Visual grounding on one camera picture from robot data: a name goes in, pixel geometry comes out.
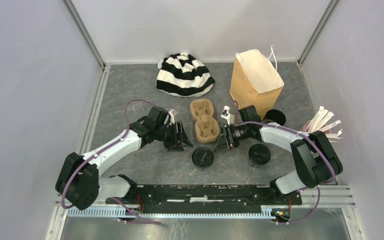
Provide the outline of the brown paper bag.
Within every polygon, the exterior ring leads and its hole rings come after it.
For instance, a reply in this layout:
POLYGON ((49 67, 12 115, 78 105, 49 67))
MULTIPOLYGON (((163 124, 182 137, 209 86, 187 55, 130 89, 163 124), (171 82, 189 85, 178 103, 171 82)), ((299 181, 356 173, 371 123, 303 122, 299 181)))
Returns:
POLYGON ((239 109, 253 105, 263 117, 273 109, 283 87, 273 45, 269 56, 258 49, 235 54, 229 93, 239 109))

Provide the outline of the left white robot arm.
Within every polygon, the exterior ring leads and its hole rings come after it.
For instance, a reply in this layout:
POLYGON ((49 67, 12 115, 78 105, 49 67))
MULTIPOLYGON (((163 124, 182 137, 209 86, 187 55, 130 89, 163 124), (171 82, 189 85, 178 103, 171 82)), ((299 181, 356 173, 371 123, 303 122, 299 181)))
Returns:
POLYGON ((169 152, 183 152, 193 148, 183 123, 175 121, 172 112, 153 106, 148 115, 130 123, 117 137, 104 145, 78 154, 70 153, 55 184, 64 209, 85 210, 95 201, 118 197, 125 204, 133 203, 137 190, 126 177, 103 178, 102 174, 125 156, 154 141, 162 142, 169 152))

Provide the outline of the brown cardboard cup carrier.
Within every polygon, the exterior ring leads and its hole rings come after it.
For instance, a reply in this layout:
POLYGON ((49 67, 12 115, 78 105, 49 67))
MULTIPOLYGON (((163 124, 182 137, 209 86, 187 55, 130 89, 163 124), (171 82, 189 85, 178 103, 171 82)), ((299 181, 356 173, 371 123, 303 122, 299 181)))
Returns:
POLYGON ((196 99, 190 103, 190 112, 195 120, 195 135, 201 143, 211 143, 218 140, 220 126, 214 118, 214 107, 206 98, 196 99))

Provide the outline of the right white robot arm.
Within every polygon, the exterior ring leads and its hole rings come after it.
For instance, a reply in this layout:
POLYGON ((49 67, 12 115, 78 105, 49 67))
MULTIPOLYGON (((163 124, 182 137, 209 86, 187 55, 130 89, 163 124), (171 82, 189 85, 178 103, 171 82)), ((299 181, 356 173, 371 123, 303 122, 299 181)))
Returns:
POLYGON ((333 183, 343 172, 343 165, 323 131, 311 133, 285 127, 274 119, 261 117, 253 105, 239 110, 241 123, 234 124, 230 107, 225 106, 221 117, 227 124, 220 127, 214 152, 237 148, 242 140, 254 139, 276 145, 292 154, 295 169, 270 182, 269 199, 282 204, 289 194, 333 183))

